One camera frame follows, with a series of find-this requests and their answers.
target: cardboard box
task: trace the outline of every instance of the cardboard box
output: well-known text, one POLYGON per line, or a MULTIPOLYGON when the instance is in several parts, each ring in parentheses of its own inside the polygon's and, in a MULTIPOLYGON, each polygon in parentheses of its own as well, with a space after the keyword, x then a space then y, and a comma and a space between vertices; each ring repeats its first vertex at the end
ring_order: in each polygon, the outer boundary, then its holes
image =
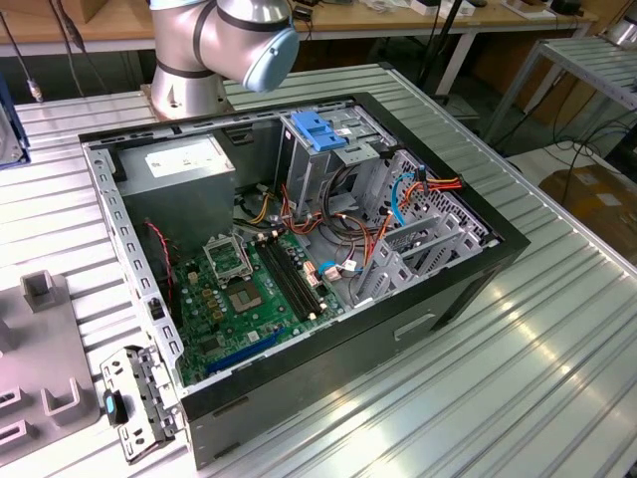
MULTIPOLYGON (((556 171, 539 187, 559 202, 567 170, 556 171)), ((603 166, 573 170, 564 207, 609 246, 637 265, 637 186, 603 166)))
MULTIPOLYGON (((62 0, 62 5, 76 24, 85 24, 100 11, 107 1, 62 0)), ((0 10, 53 18, 53 12, 47 0, 0 0, 0 10)))

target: blue cable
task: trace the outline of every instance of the blue cable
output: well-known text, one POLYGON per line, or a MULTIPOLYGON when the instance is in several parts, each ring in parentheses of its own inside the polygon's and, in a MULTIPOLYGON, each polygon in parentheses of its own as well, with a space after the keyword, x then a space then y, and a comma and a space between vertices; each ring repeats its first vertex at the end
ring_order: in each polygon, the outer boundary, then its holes
POLYGON ((394 185, 391 188, 391 211, 394 213, 396 219, 398 220, 398 223, 401 226, 405 225, 405 219, 402 217, 402 214, 398 209, 398 198, 396 197, 396 195, 398 194, 398 184, 400 184, 400 181, 402 181, 405 177, 414 177, 414 173, 405 172, 404 174, 401 174, 400 176, 398 176, 396 182, 394 182, 394 185))
POLYGON ((318 274, 320 276, 322 276, 326 269, 329 269, 330 267, 335 266, 335 265, 336 265, 335 262, 325 262, 325 263, 321 264, 318 267, 318 274))

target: yellow wire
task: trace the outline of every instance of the yellow wire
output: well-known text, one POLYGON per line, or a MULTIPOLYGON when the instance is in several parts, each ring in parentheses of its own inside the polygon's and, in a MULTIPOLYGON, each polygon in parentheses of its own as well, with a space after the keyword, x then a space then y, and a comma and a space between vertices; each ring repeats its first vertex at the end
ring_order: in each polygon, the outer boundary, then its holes
POLYGON ((263 206, 261 207, 261 212, 257 217, 248 221, 250 224, 259 224, 266 217, 266 213, 268 212, 268 201, 270 200, 270 194, 264 196, 263 206))
POLYGON ((456 182, 458 178, 454 179, 427 179, 427 182, 456 182))

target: blue pcie slot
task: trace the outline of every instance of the blue pcie slot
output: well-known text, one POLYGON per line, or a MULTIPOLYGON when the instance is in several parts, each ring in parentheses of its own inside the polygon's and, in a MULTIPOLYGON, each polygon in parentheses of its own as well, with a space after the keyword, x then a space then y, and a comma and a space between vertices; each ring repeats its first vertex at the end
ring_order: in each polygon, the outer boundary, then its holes
POLYGON ((284 330, 285 328, 279 329, 269 337, 265 337, 258 342, 254 342, 253 344, 250 344, 244 349, 236 351, 233 354, 228 355, 227 357, 219 358, 217 361, 209 363, 208 366, 206 366, 206 373, 209 375, 216 371, 223 370, 224 368, 228 368, 235 363, 239 363, 240 361, 245 360, 248 357, 258 354, 265 349, 269 349, 271 346, 277 343, 277 337, 284 330))

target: ram slot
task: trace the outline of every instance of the ram slot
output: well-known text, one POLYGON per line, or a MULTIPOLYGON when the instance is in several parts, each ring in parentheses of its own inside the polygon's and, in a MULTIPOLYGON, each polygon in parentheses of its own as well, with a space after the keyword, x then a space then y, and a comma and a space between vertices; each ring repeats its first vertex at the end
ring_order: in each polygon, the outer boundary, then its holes
POLYGON ((279 244, 258 244, 257 253, 300 321, 304 322, 311 314, 317 316, 322 312, 310 286, 303 281, 279 244))

